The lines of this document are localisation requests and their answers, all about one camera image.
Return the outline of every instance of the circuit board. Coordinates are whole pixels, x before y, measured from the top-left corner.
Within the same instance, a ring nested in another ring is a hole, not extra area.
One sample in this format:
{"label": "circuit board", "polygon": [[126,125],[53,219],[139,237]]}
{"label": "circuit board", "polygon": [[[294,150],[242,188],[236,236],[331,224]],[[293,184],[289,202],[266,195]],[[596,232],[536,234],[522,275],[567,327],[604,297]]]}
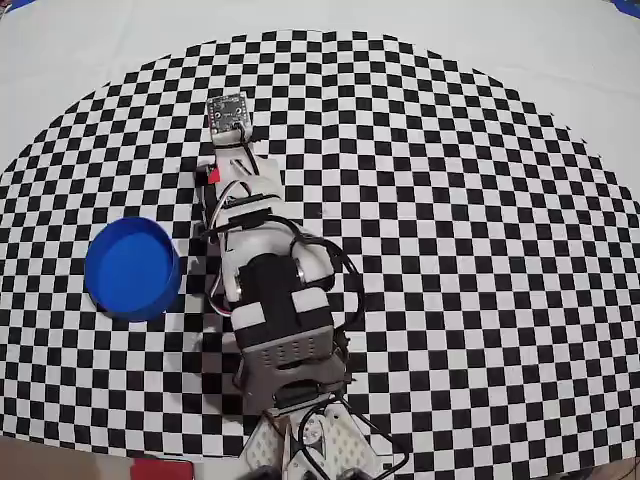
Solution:
{"label": "circuit board", "polygon": [[211,135],[237,129],[237,124],[248,129],[251,124],[244,92],[210,98],[207,100],[207,109]]}

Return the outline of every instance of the blue container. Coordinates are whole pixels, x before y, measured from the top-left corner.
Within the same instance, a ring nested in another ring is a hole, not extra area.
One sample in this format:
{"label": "blue container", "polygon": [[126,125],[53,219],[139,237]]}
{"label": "blue container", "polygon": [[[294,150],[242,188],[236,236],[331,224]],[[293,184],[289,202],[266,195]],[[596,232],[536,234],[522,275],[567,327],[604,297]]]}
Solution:
{"label": "blue container", "polygon": [[175,300],[180,280],[180,258],[171,239],[148,218],[121,218],[89,246],[85,285],[112,317],[131,322],[157,317]]}
{"label": "blue container", "polygon": [[640,18],[640,4],[637,0],[613,0],[613,4],[622,13]]}

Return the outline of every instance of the checkered mat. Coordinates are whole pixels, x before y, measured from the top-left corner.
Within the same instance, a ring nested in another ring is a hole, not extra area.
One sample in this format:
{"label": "checkered mat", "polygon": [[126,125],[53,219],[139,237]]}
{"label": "checkered mat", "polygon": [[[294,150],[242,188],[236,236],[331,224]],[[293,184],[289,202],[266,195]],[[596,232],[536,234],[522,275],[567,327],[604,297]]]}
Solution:
{"label": "checkered mat", "polygon": [[[364,274],[349,401],[411,449],[408,476],[528,478],[634,454],[638,204],[514,90],[357,32],[235,37],[146,64],[11,164],[5,435],[117,455],[240,453],[256,418],[231,385],[230,325],[203,301],[218,259],[194,239],[192,175],[212,154],[206,98],[239,90],[294,216]],[[146,324],[106,318],[83,291],[90,240],[127,215],[157,220],[181,255],[178,301]],[[355,308],[351,290],[338,276],[338,315]]]}

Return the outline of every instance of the red object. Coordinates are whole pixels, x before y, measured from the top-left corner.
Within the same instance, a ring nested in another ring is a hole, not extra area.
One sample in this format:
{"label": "red object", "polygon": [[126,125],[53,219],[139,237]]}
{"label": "red object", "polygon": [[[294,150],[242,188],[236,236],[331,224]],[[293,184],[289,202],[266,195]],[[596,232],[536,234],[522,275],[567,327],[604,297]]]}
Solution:
{"label": "red object", "polygon": [[218,183],[220,181],[220,170],[218,170],[218,167],[211,170],[207,181],[209,182],[209,185],[213,185],[214,183]]}
{"label": "red object", "polygon": [[131,466],[131,480],[193,480],[193,464],[176,460],[138,458]]}

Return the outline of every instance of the white 3d-printed part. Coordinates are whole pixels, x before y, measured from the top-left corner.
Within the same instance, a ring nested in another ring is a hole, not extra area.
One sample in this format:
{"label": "white 3d-printed part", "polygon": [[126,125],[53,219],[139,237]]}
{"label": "white 3d-printed part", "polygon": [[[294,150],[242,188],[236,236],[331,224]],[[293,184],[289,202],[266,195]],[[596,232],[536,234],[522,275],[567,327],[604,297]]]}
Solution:
{"label": "white 3d-printed part", "polygon": [[280,468],[284,440],[273,425],[263,416],[242,450],[241,458],[251,470],[265,465]]}
{"label": "white 3d-printed part", "polygon": [[327,420],[327,463],[338,474],[351,468],[359,468],[372,477],[382,472],[382,461],[355,420],[342,404],[329,405],[325,411]]}

